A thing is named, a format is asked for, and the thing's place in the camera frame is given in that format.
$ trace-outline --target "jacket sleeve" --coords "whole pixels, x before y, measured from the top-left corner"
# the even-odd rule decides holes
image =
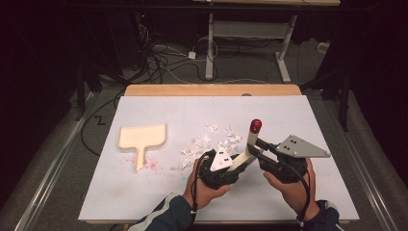
[[[339,225],[339,212],[336,206],[327,200],[317,201],[320,211],[312,219],[304,222],[305,231],[344,231]]]
[[[180,231],[190,227],[191,206],[181,195],[168,195],[148,216],[129,231]]]

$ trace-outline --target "human hand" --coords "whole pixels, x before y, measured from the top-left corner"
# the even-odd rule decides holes
[[[313,171],[312,161],[309,158],[307,158],[306,162],[307,169],[309,171],[309,176],[308,174],[305,174],[303,178],[308,184],[309,183],[308,177],[310,177],[309,186],[310,202],[305,217],[303,219],[304,221],[308,221],[309,219],[313,218],[320,210],[320,207],[316,202],[316,175],[315,172]],[[282,196],[285,199],[285,201],[299,215],[302,212],[307,197],[302,182],[298,181],[297,183],[283,184],[272,173],[268,171],[264,172],[264,176],[276,190],[282,193]]]
[[[198,160],[195,160],[194,162],[194,168],[189,176],[189,180],[187,181],[186,185],[186,190],[183,193],[183,197],[189,202],[189,204],[192,206],[192,195],[191,195],[191,186],[192,182],[194,181],[194,175],[195,175],[195,170],[198,168],[197,166]],[[202,182],[201,179],[197,179],[197,209],[202,209],[206,207],[208,204],[210,204],[211,200],[214,198],[223,196],[225,193],[227,193],[231,187],[229,185],[224,185],[221,186],[217,190],[213,190],[205,186],[205,184]]]

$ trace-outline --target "metal bracket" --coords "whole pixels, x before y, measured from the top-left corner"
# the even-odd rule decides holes
[[[288,136],[281,142],[276,150],[291,157],[306,158],[306,157],[330,157],[330,152],[321,149],[295,135]]]
[[[219,147],[213,163],[211,164],[210,171],[217,171],[227,167],[231,167],[234,164],[231,156],[223,147]]]

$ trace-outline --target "white paper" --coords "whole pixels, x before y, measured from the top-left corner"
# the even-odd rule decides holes
[[[325,150],[324,137],[305,96],[131,96],[121,97],[111,130],[89,186],[79,220],[89,222],[136,221],[151,213],[169,193],[183,193],[191,167],[174,170],[185,160],[183,148],[208,134],[209,146],[217,147],[227,133],[246,144],[252,119],[263,122],[260,138],[279,143],[294,134]],[[134,153],[116,146],[121,126],[165,123],[164,145],[145,152],[145,167],[134,171]],[[209,127],[217,125],[210,134]],[[358,214],[332,157],[313,159],[317,175],[317,199],[334,202],[340,219],[355,220]],[[222,198],[199,210],[200,221],[294,220],[294,211],[263,176],[258,161],[250,165]]]

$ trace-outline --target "red ball top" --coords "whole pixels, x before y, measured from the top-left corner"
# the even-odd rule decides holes
[[[259,120],[258,118],[255,118],[251,122],[251,126],[249,127],[249,132],[253,134],[258,134],[259,131],[261,131],[261,127],[262,127],[262,121]]]

